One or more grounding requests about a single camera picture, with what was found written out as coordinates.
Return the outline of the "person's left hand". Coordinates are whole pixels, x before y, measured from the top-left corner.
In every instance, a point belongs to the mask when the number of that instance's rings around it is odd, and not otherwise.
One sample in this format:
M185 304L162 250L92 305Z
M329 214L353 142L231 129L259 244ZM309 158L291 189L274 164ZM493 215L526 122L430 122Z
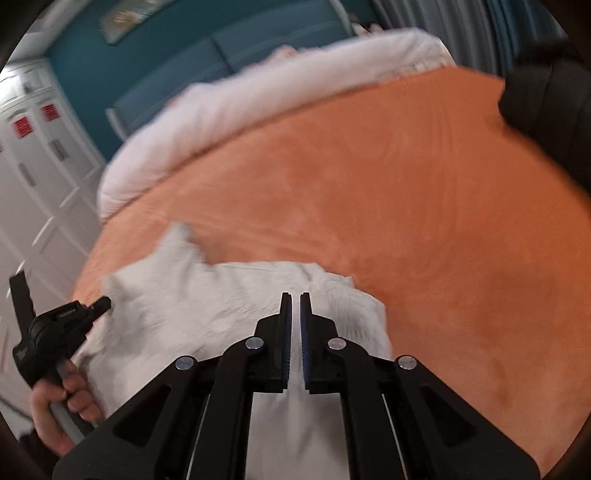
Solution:
M90 424L99 424L104 419L85 376L71 361L66 361L64 367L66 375L61 385L41 379L29 397L35 430L41 442L58 457L69 453L74 443L50 412L51 403L66 402L70 412Z

